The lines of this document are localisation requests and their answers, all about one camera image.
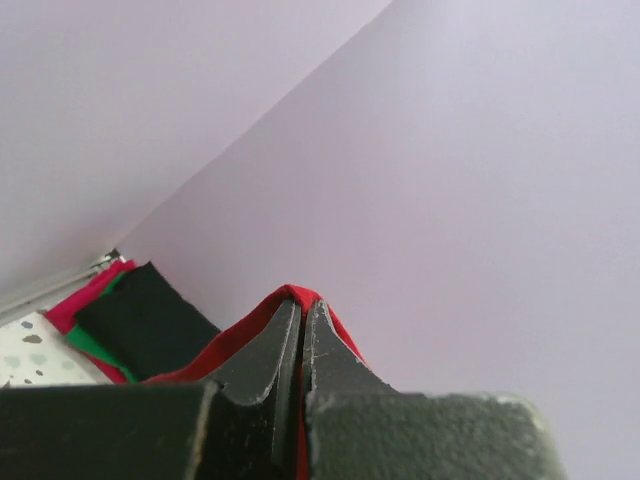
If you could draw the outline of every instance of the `folded cloth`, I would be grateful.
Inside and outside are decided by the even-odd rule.
[[[75,318],[140,380],[188,365],[220,333],[151,263],[125,275]]]
[[[100,293],[100,297],[111,293],[116,284],[125,275],[126,272],[120,272],[118,275],[116,275],[116,278],[111,280],[109,285],[107,285],[105,289]],[[135,375],[133,375],[133,373],[131,373],[125,365],[120,364],[110,352],[105,350],[102,345],[96,342],[95,339],[87,332],[85,332],[80,325],[76,325],[75,327],[73,327],[71,331],[64,336],[64,339],[69,345],[71,345],[76,350],[84,353],[85,355],[97,358],[107,365],[116,367],[124,374],[129,383],[136,383],[138,381]]]
[[[253,337],[258,335],[267,323],[269,323],[269,320],[276,313],[280,304],[289,298],[293,298],[300,305],[303,321],[306,321],[307,314],[313,303],[321,299],[320,295],[313,290],[296,287],[295,285],[284,285],[260,302],[246,317],[214,338],[189,365],[175,372],[158,375],[148,381],[194,382],[200,380],[226,362],[238,350],[251,341]],[[362,355],[358,347],[356,347],[356,344],[349,336],[349,332],[344,328],[337,315],[331,310],[331,307],[329,307],[329,313],[331,314],[333,328],[338,336],[353,353],[362,360]],[[306,480],[309,476],[307,471],[307,446],[304,422],[302,420],[302,409],[300,409],[298,432],[297,479]]]
[[[108,269],[93,277],[86,287],[81,288],[58,303],[44,317],[63,335],[68,334],[76,325],[75,313],[94,301],[109,283],[122,272],[128,272],[136,267],[134,261],[123,262],[116,260]],[[85,353],[85,356],[98,367],[113,383],[128,383],[125,375],[113,365]]]

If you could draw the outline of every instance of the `green fabric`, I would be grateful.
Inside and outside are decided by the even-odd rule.
[[[100,296],[110,294],[115,288],[116,284],[125,276],[125,272],[119,273],[100,293]],[[137,383],[138,379],[125,367],[118,363],[118,361],[106,351],[98,342],[96,342],[91,335],[85,332],[79,325],[76,325],[71,329],[69,333],[64,336],[65,340],[76,350],[88,353],[92,357],[102,360],[104,363],[113,365],[120,370],[127,380],[131,383]]]

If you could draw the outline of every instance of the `red fabric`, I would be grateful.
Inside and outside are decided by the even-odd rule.
[[[293,298],[302,308],[302,318],[306,321],[307,313],[316,300],[322,297],[313,290],[294,285],[284,285],[265,298],[242,320],[215,337],[207,347],[186,367],[175,372],[158,375],[147,382],[195,382],[212,372],[238,350],[240,350],[253,337],[258,335],[267,325],[280,304]],[[329,313],[333,321],[333,327],[344,343],[362,359],[362,355],[349,336],[336,314],[329,307]],[[307,472],[307,447],[304,433],[302,409],[300,413],[300,428],[298,429],[298,480],[306,480]]]
[[[121,272],[129,272],[136,268],[133,260],[122,262],[117,260],[108,269],[93,277],[86,287],[72,293],[69,297],[61,301],[58,305],[44,314],[44,317],[56,327],[63,335],[66,335],[76,325],[73,316],[78,310],[86,307],[111,283],[111,281]],[[113,365],[104,363],[85,352],[82,352],[93,364],[98,367],[113,383],[129,383],[124,374]]]

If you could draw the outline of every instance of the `black cloth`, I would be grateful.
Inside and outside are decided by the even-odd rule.
[[[220,333],[151,263],[125,274],[75,318],[140,380],[188,365]]]

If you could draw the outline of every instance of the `white wall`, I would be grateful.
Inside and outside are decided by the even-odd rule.
[[[0,298],[113,248],[389,1],[0,2]]]
[[[122,244],[230,325],[323,293],[402,390],[507,390],[640,473],[640,9],[395,2]]]

